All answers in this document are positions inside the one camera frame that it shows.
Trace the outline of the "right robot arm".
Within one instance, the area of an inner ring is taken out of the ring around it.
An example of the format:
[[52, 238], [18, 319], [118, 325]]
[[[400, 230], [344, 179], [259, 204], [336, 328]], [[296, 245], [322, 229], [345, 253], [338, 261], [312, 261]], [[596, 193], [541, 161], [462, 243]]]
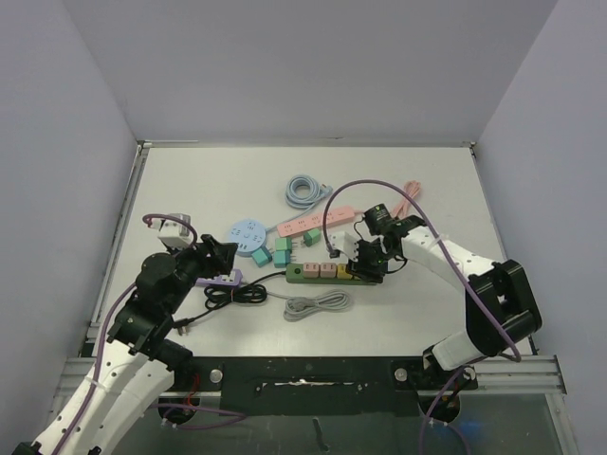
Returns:
[[382, 283], [390, 261], [413, 262], [465, 296], [465, 328], [423, 354], [422, 374], [429, 385], [445, 387], [457, 368], [514, 350], [542, 328], [539, 307], [519, 263], [479, 256], [439, 235], [421, 217], [395, 218], [382, 204], [364, 212], [362, 221], [374, 236], [372, 241], [346, 232], [328, 236], [332, 254], [348, 259], [349, 274]]

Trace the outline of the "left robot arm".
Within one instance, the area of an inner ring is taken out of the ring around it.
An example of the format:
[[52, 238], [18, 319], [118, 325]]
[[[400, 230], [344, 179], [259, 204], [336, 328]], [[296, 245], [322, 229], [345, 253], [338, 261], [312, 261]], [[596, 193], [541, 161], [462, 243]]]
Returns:
[[174, 315], [200, 279], [228, 275], [237, 245], [209, 234], [170, 254], [147, 257], [135, 281], [108, 311], [95, 363], [53, 422], [16, 454], [101, 454], [169, 387], [193, 378], [193, 353], [170, 340]]

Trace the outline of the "pink charger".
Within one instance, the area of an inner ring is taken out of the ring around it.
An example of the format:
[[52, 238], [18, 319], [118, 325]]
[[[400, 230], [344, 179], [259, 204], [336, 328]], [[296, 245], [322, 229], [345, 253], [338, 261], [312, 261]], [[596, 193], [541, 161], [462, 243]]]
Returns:
[[321, 266], [318, 263], [304, 263], [303, 276], [306, 279], [317, 279], [320, 276]]
[[338, 267], [334, 263], [322, 263], [320, 268], [320, 277], [324, 279], [335, 279], [337, 277]]

